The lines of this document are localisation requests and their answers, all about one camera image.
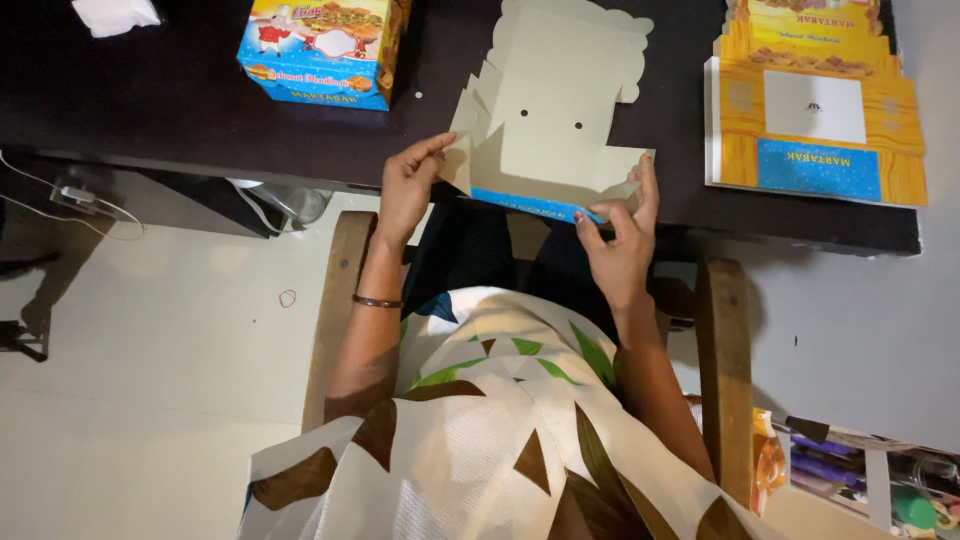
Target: chair armrest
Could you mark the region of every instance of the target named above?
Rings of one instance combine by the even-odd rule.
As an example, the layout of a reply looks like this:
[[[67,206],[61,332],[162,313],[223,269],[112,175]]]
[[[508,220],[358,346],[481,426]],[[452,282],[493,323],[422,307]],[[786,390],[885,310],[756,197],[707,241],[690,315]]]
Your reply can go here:
[[[324,424],[326,384],[333,362],[343,346],[344,334],[353,309],[352,296],[360,281],[367,246],[376,227],[376,212],[344,211],[337,218],[330,244],[330,258],[326,263],[324,295],[320,300],[320,314],[313,336],[313,354],[310,357],[310,375],[303,399],[303,420],[300,432],[319,428]]]
[[[697,273],[695,294],[704,442],[720,487],[749,508],[753,384],[743,267],[735,260],[705,260]]]

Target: dark wooden table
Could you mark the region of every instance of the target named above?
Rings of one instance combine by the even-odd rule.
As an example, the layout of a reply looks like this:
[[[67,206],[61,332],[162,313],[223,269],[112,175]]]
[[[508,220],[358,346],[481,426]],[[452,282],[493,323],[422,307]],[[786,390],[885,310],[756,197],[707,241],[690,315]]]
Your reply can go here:
[[[859,255],[920,252],[916,211],[704,186],[703,63],[722,0],[597,0],[656,24],[610,144],[656,148],[660,222]],[[155,0],[160,28],[93,39],[69,2],[0,3],[0,146],[46,157],[376,191],[383,160],[444,131],[498,0],[415,0],[394,109],[272,101],[234,59],[251,0]],[[415,92],[423,97],[416,99]]]

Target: hand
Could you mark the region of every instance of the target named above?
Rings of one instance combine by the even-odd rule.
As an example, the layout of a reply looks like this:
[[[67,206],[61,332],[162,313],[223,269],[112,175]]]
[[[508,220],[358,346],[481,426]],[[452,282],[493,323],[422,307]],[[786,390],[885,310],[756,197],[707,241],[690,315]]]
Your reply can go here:
[[[614,318],[630,314],[635,309],[652,307],[646,281],[654,254],[654,228],[660,195],[649,153],[640,157],[639,169],[642,178],[638,178],[634,171],[627,175],[628,182],[639,181],[636,191],[640,208],[633,215],[623,201],[598,203],[590,208],[610,215],[616,231],[615,240],[604,242],[593,220],[579,211],[573,214],[577,236],[590,260],[590,273],[607,297]]]
[[[444,147],[456,137],[454,133],[435,135],[387,159],[376,235],[388,247],[402,250],[410,241],[426,214],[430,186],[438,181],[437,173],[444,167]]]

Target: bracelet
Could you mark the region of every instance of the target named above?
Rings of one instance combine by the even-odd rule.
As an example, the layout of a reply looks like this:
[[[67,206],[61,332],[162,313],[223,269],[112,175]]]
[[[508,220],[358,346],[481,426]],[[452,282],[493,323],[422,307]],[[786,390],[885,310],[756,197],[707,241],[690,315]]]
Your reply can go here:
[[[399,301],[374,300],[373,298],[364,298],[355,294],[353,295],[353,302],[357,304],[363,304],[364,306],[373,307],[403,307],[403,303]]]

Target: martabak box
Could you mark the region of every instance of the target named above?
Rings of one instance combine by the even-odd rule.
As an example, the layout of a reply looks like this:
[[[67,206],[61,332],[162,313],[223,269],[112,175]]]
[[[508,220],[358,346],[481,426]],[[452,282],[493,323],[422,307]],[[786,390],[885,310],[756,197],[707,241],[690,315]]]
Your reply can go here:
[[[237,60],[273,99],[388,110],[397,0],[254,0]]]

